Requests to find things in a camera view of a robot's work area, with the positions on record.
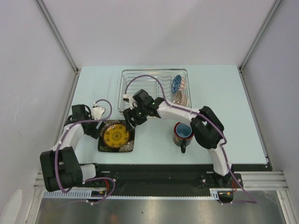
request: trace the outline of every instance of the shiny metal surface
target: shiny metal surface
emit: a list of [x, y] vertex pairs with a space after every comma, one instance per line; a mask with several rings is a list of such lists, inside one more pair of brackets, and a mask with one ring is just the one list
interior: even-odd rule
[[[285, 224], [276, 191], [252, 191], [259, 204], [223, 205], [194, 200], [106, 200], [91, 206], [43, 199], [37, 224]], [[235, 199], [246, 199], [237, 192]]]

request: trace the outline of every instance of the dish rack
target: dish rack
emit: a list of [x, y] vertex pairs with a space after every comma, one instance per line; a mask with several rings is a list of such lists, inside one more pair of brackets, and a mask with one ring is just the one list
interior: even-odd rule
[[[123, 94], [128, 83], [135, 77], [140, 75], [151, 75], [159, 80], [162, 84], [166, 99], [173, 101], [174, 94], [171, 92], [171, 84], [175, 76], [180, 75], [185, 78], [186, 87], [183, 90], [183, 93], [188, 98], [187, 107], [192, 107], [190, 89], [189, 89], [189, 80], [188, 73], [186, 69], [143, 69], [143, 70], [124, 70], [121, 73], [121, 85], [119, 89], [119, 98], [118, 98], [118, 111], [122, 112], [129, 107], [128, 102], [122, 100]], [[157, 97], [163, 97], [159, 83], [150, 77], [140, 77], [133, 81], [128, 87], [127, 94], [134, 95], [140, 89], [144, 89], [153, 99]]]

